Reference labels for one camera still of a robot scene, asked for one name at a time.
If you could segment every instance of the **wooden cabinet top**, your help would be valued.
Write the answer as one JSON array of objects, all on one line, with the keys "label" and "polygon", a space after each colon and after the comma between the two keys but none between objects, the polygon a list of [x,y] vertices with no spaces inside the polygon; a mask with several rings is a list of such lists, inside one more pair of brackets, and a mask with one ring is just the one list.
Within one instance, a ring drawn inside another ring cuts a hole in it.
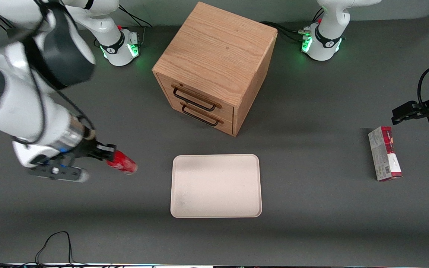
[{"label": "wooden cabinet top", "polygon": [[198,2],[153,71],[238,107],[277,30]]}]

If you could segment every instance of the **green led light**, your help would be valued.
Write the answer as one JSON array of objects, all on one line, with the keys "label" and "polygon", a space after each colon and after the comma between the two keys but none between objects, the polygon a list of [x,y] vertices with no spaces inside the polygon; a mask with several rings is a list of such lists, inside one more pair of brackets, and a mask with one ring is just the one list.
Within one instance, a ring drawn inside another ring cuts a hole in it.
[{"label": "green led light", "polygon": [[100,46],[100,50],[102,50],[102,53],[104,54],[104,58],[106,58],[106,59],[107,59],[107,55],[105,54],[105,51],[104,51],[104,49],[102,48],[102,46]]},{"label": "green led light", "polygon": [[339,43],[337,44],[337,48],[335,49],[335,52],[339,51],[340,43],[342,42],[342,38],[340,38]]},{"label": "green led light", "polygon": [[133,57],[138,56],[138,46],[137,45],[127,44],[127,47],[130,50],[130,53]]},{"label": "green led light", "polygon": [[307,40],[304,41],[305,44],[302,46],[302,50],[304,52],[309,51],[310,45],[312,44],[312,37],[309,37]]}]

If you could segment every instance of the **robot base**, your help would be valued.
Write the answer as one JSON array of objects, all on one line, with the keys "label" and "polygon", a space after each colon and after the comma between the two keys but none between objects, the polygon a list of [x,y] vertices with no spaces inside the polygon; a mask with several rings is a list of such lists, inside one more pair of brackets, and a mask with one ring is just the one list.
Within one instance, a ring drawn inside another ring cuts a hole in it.
[{"label": "robot base", "polygon": [[[305,31],[314,32],[315,28],[318,26],[318,23],[312,23],[310,26],[304,27]],[[302,43],[302,52],[308,54],[309,57],[316,61],[327,61],[332,58],[334,54],[339,51],[340,43],[342,39],[337,44],[333,44],[330,48],[325,48],[321,41],[319,41],[315,34],[309,36],[304,36],[304,42]]]},{"label": "robot base", "polygon": [[110,54],[100,47],[104,53],[104,57],[109,60],[113,66],[125,66],[140,54],[140,46],[138,45],[138,34],[130,32],[127,29],[120,30],[125,36],[125,43],[120,47],[115,54]]}]

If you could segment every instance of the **red can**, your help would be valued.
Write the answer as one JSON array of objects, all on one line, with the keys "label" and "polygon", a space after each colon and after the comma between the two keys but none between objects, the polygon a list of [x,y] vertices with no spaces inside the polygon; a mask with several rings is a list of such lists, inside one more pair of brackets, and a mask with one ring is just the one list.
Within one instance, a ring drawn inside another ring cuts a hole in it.
[{"label": "red can", "polygon": [[126,156],[121,151],[116,151],[114,155],[114,161],[107,160],[107,165],[116,168],[127,175],[131,175],[137,171],[138,166],[133,160]]}]

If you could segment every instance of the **drawer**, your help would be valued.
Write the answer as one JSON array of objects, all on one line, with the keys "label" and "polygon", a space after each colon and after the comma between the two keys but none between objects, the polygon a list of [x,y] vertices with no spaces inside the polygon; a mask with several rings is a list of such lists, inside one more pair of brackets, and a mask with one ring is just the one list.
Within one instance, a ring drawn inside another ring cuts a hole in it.
[{"label": "drawer", "polygon": [[221,130],[227,134],[233,134],[233,122],[217,117],[216,115],[209,114],[195,106],[192,106],[185,102],[174,102],[172,103],[173,109],[186,114],[198,121],[201,121],[215,129]]},{"label": "drawer", "polygon": [[233,121],[233,107],[231,105],[218,100],[211,100],[209,96],[196,93],[189,89],[188,86],[178,83],[165,75],[160,73],[157,75],[170,103],[184,102],[203,110],[206,114],[213,114],[218,118]]}]

